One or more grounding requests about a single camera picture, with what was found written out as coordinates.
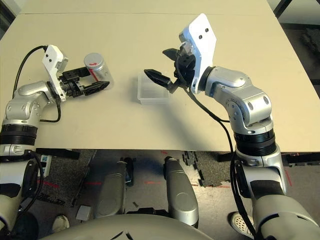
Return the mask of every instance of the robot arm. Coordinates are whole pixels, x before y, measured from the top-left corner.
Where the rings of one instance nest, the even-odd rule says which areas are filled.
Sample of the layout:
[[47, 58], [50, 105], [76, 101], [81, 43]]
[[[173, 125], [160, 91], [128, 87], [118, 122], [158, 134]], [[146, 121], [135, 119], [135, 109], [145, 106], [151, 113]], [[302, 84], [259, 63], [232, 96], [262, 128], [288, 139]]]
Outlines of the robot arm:
[[[90, 95], [106, 88], [108, 81], [83, 86], [79, 80], [89, 76], [86, 67], [63, 72], [68, 58], [54, 45], [45, 47], [42, 63], [49, 81], [21, 86], [5, 108], [0, 132], [0, 237], [14, 227], [22, 199], [37, 189], [39, 162], [32, 154], [40, 122], [58, 122], [60, 102], [67, 97]], [[43, 109], [56, 104], [57, 120], [41, 120]]]
[[319, 239], [320, 229], [306, 210], [286, 196], [281, 151], [275, 142], [268, 95], [240, 71], [212, 67], [216, 37], [202, 13], [179, 35], [180, 49], [163, 53], [174, 60], [173, 83], [153, 69], [144, 70], [171, 93], [178, 87], [204, 91], [226, 109], [236, 141], [236, 181], [240, 193], [252, 199], [256, 239]]

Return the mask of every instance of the white sneaker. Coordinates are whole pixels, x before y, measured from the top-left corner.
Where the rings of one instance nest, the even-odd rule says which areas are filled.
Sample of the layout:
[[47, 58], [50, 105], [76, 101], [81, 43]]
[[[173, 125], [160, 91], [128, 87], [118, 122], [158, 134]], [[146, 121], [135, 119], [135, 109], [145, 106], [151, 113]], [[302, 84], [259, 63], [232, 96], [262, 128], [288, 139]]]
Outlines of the white sneaker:
[[59, 215], [55, 218], [52, 225], [52, 233], [57, 233], [70, 227], [69, 220], [65, 215]]
[[[251, 216], [248, 216], [250, 222], [252, 223], [252, 225], [254, 224], [254, 220]], [[240, 213], [238, 211], [234, 212], [231, 215], [230, 218], [230, 225], [231, 227], [236, 230], [238, 233], [245, 235], [251, 239], [254, 239], [254, 236], [251, 234], [251, 232], [249, 231], [244, 219], [242, 218], [242, 216], [240, 215]]]

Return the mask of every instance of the black wire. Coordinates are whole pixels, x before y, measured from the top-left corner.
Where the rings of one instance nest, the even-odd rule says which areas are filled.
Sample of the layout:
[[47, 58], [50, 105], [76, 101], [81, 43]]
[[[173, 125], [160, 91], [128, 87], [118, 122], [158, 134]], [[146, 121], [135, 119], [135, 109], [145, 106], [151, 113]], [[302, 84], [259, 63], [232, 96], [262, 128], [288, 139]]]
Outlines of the black wire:
[[[20, 67], [18, 69], [18, 72], [16, 74], [16, 77], [15, 77], [15, 81], [14, 81], [14, 86], [13, 86], [13, 92], [12, 92], [12, 98], [14, 98], [15, 96], [15, 91], [17, 90], [17, 87], [18, 87], [18, 82], [19, 82], [19, 77], [20, 77], [20, 74], [21, 74], [21, 71], [22, 71], [22, 68], [24, 67], [27, 59], [30, 57], [30, 55], [32, 53], [34, 53], [35, 51], [39, 50], [39, 49], [43, 49], [44, 51], [46, 51], [48, 48], [48, 46], [46, 45], [41, 45], [41, 46], [37, 46], [35, 48], [33, 48], [32, 50], [30, 50], [24, 57], [24, 59], [22, 60], [21, 64], [20, 64]], [[56, 108], [57, 108], [57, 112], [58, 112], [58, 117], [56, 120], [46, 120], [46, 119], [40, 119], [40, 122], [46, 122], [46, 123], [57, 123], [60, 121], [61, 119], [61, 107], [60, 107], [60, 98], [59, 97], [56, 97], [55, 98], [55, 103], [56, 103]]]
[[236, 159], [236, 152], [232, 154], [231, 162], [230, 162], [230, 183], [231, 183], [231, 189], [234, 197], [234, 201], [236, 204], [236, 207], [238, 208], [239, 214], [241, 215], [244, 223], [248, 227], [249, 231], [253, 235], [254, 239], [256, 239], [257, 233], [252, 225], [246, 208], [242, 202], [241, 196], [239, 195], [238, 187], [237, 187], [237, 179], [236, 179], [236, 166], [235, 166], [235, 159]]
[[184, 86], [187, 85], [187, 82], [185, 80], [185, 78], [182, 76], [181, 72], [180, 72], [180, 69], [179, 69], [179, 60], [180, 60], [180, 57], [181, 57], [181, 54], [178, 53], [178, 55], [176, 56], [176, 59], [175, 59], [175, 70], [176, 72], [178, 73], [178, 76], [179, 76], [179, 79], [180, 81], [182, 81], [182, 84]]
[[184, 91], [186, 92], [186, 94], [188, 94], [188, 96], [202, 109], [204, 110], [207, 114], [209, 114], [210, 117], [212, 117], [214, 120], [216, 121], [220, 121], [223, 123], [230, 123], [229, 120], [223, 120], [220, 117], [218, 117], [217, 115], [215, 115], [213, 112], [211, 112], [208, 108], [206, 108], [201, 102], [199, 102], [199, 100], [196, 98], [196, 96], [191, 92], [191, 91], [187, 91], [186, 89], [184, 89]]
[[61, 107], [60, 103], [57, 102], [56, 100], [56, 109], [58, 111], [58, 118], [56, 120], [46, 120], [46, 119], [40, 119], [40, 122], [45, 122], [45, 123], [57, 123], [61, 119]]
[[22, 210], [22, 212], [18, 215], [17, 219], [21, 218], [21, 216], [23, 214], [25, 214], [30, 209], [30, 207], [34, 204], [34, 202], [36, 201], [37, 197], [39, 196], [41, 188], [44, 184], [44, 171], [42, 170], [41, 161], [34, 151], [30, 151], [29, 153], [35, 158], [35, 160], [38, 164], [38, 169], [40, 171], [40, 182], [39, 182], [39, 185], [38, 185], [38, 188], [37, 188], [35, 194], [33, 195], [33, 198], [31, 199], [29, 204]]
[[[177, 67], [178, 62], [176, 62], [176, 71], [178, 73], [179, 78], [181, 78], [184, 82], [184, 77], [182, 76], [182, 74], [179, 71], [179, 68]], [[231, 183], [231, 189], [232, 189], [232, 193], [233, 193], [233, 197], [234, 197], [234, 201], [235, 204], [238, 208], [239, 214], [241, 215], [242, 219], [244, 220], [246, 226], [248, 227], [249, 231], [251, 232], [251, 234], [253, 235], [254, 238], [256, 238], [256, 230], [254, 228], [254, 226], [252, 225], [246, 208], [242, 202], [241, 196], [239, 195], [239, 191], [238, 191], [238, 187], [237, 187], [237, 179], [236, 179], [236, 166], [235, 166], [235, 158], [236, 158], [236, 152], [233, 149], [233, 145], [232, 145], [232, 141], [231, 141], [231, 137], [230, 134], [228, 132], [228, 129], [226, 128], [226, 126], [222, 123], [222, 122], [226, 122], [225, 120], [220, 119], [218, 116], [216, 116], [215, 114], [213, 114], [211, 111], [209, 111], [204, 105], [202, 105], [197, 98], [193, 95], [193, 93], [191, 92], [190, 88], [189, 91], [184, 88], [184, 91], [186, 92], [186, 94], [201, 108], [203, 109], [207, 114], [209, 114], [215, 121], [217, 121], [221, 127], [224, 129], [225, 134], [228, 138], [228, 142], [229, 142], [229, 146], [230, 146], [230, 151], [232, 153], [232, 158], [231, 158], [231, 162], [230, 162], [230, 183]]]
[[21, 64], [20, 64], [20, 67], [19, 67], [19, 69], [18, 69], [18, 72], [17, 72], [17, 74], [16, 74], [16, 77], [15, 77], [14, 86], [13, 86], [13, 92], [12, 92], [12, 98], [14, 98], [15, 91], [17, 90], [17, 87], [18, 87], [19, 77], [20, 77], [22, 68], [24, 67], [27, 59], [30, 57], [30, 55], [31, 55], [32, 53], [34, 53], [35, 51], [37, 51], [37, 50], [39, 50], [39, 49], [43, 49], [44, 51], [46, 51], [46, 50], [47, 50], [47, 47], [48, 47], [48, 46], [45, 46], [45, 45], [43, 45], [43, 46], [37, 46], [37, 47], [35, 47], [34, 49], [32, 49], [31, 51], [29, 51], [29, 52], [25, 55], [24, 59], [22, 60], [22, 62], [21, 62]]

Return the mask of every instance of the table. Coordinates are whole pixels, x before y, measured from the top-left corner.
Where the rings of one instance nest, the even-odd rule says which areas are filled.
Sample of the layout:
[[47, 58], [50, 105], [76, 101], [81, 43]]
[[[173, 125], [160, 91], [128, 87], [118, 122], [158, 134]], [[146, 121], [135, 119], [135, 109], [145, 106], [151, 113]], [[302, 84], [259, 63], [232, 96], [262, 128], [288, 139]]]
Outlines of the table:
[[[218, 123], [177, 90], [169, 105], [141, 105], [138, 73], [167, 72], [162, 50], [177, 48], [178, 34], [200, 12], [217, 37], [214, 66], [242, 71], [272, 101], [276, 141], [283, 152], [320, 151], [320, 100], [265, 0], [71, 1], [30, 0], [0, 41], [0, 118], [12, 95], [18, 67], [35, 46], [53, 44], [69, 57], [65, 70], [82, 67], [87, 53], [101, 53], [114, 79], [110, 90], [70, 98], [58, 123], [40, 123], [38, 148], [228, 151]], [[25, 64], [19, 86], [46, 81], [43, 52]], [[223, 119], [212, 98], [197, 95]], [[55, 119], [56, 107], [43, 117]]]

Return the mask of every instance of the clear plastic container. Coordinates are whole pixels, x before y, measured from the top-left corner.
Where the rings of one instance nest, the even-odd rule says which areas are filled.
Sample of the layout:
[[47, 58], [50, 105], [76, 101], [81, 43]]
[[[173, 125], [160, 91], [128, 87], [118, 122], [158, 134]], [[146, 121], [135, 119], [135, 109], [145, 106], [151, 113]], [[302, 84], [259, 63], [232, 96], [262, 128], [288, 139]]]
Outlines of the clear plastic container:
[[139, 72], [138, 99], [141, 104], [168, 104], [169, 91], [151, 81], [144, 72]]

